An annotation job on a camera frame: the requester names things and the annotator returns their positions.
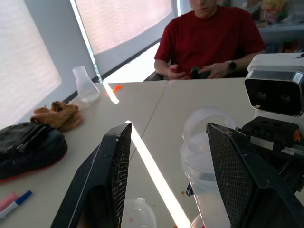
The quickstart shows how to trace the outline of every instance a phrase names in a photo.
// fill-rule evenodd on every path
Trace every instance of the erlenmeyer flask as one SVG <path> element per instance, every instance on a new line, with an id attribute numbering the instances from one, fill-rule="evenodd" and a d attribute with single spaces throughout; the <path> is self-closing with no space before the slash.
<path id="1" fill-rule="evenodd" d="M 99 90 L 87 75 L 84 66 L 78 66 L 73 69 L 77 83 L 79 100 L 85 103 L 91 103 L 99 98 Z"/>

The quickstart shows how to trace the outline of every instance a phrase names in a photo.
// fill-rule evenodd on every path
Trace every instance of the red trim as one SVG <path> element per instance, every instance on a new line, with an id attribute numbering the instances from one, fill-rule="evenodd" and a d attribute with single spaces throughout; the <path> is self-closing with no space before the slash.
<path id="1" fill-rule="evenodd" d="M 67 149 L 66 149 L 65 154 L 62 156 L 62 158 L 60 158 L 57 162 L 55 162 L 55 163 L 53 163 L 53 164 L 50 164 L 50 165 L 47 165 L 47 166 L 42 167 L 42 168 L 38 168 L 38 169 L 34 169 L 34 170 L 29 170 L 29 171 L 26 171 L 26 172 L 17 174 L 17 175 L 15 175 L 15 176 L 11 176 L 11 177 L 2 179 L 2 180 L 0 180 L 0 183 L 8 182 L 8 181 L 10 181 L 10 180 L 13 180 L 13 179 L 18 178 L 18 177 L 23 176 L 23 175 L 26 175 L 26 174 L 28 174 L 28 173 L 35 172 L 35 171 L 37 171 L 37 170 L 47 169 L 47 168 L 49 168 L 49 167 L 55 165 L 56 163 L 60 162 L 60 161 L 64 158 L 64 156 L 65 156 L 66 154 L 67 154 Z"/>

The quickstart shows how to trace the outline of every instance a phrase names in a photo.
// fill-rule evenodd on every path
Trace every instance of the marker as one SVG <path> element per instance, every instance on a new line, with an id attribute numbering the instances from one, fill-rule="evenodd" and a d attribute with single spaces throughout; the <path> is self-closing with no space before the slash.
<path id="1" fill-rule="evenodd" d="M 28 190 L 22 196 L 20 196 L 16 201 L 12 202 L 7 208 L 0 212 L 0 220 L 4 219 L 8 214 L 10 214 L 14 209 L 19 207 L 30 195 L 32 192 Z"/>
<path id="2" fill-rule="evenodd" d="M 5 196 L 3 199 L 0 200 L 0 212 L 2 212 L 5 208 L 7 208 L 12 202 L 16 201 L 18 199 L 18 196 L 11 192 L 7 196 Z"/>

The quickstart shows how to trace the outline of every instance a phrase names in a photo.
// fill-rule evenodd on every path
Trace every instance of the orange object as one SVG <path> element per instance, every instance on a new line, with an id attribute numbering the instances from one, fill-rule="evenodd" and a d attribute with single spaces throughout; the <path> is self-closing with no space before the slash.
<path id="1" fill-rule="evenodd" d="M 301 136 L 301 134 L 300 134 L 300 131 L 299 130 L 296 130 L 295 132 L 294 132 L 294 141 L 301 141 L 301 139 L 302 139 L 302 136 Z"/>
<path id="2" fill-rule="evenodd" d="M 115 89 L 113 90 L 113 93 L 115 93 L 117 90 L 120 90 L 120 89 L 122 89 L 121 85 L 116 86 Z"/>

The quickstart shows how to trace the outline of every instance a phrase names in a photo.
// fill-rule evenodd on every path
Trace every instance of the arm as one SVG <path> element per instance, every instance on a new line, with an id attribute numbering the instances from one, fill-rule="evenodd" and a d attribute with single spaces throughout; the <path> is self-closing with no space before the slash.
<path id="1" fill-rule="evenodd" d="M 178 73 L 178 65 L 168 65 L 168 62 L 174 57 L 174 20 L 165 28 L 161 37 L 160 46 L 155 55 L 155 71 L 169 79 L 186 79 L 184 72 Z"/>
<path id="2" fill-rule="evenodd" d="M 156 59 L 154 62 L 154 68 L 158 74 L 168 77 L 169 66 L 165 61 Z"/>
<path id="3" fill-rule="evenodd" d="M 168 66 L 165 61 L 159 59 L 156 59 L 154 63 L 155 71 L 160 75 L 167 76 L 170 80 L 187 79 L 188 77 L 185 72 L 177 73 L 178 67 L 177 64 Z"/>
<path id="4" fill-rule="evenodd" d="M 264 54 L 266 47 L 250 14 L 242 11 L 240 20 L 241 33 L 239 48 L 244 53 L 244 57 L 233 61 L 237 65 L 235 71 L 246 71 L 254 56 Z M 206 66 L 201 69 L 199 73 L 211 71 L 211 75 L 208 78 L 224 78 L 231 73 L 229 70 L 229 62 L 230 61 Z"/>

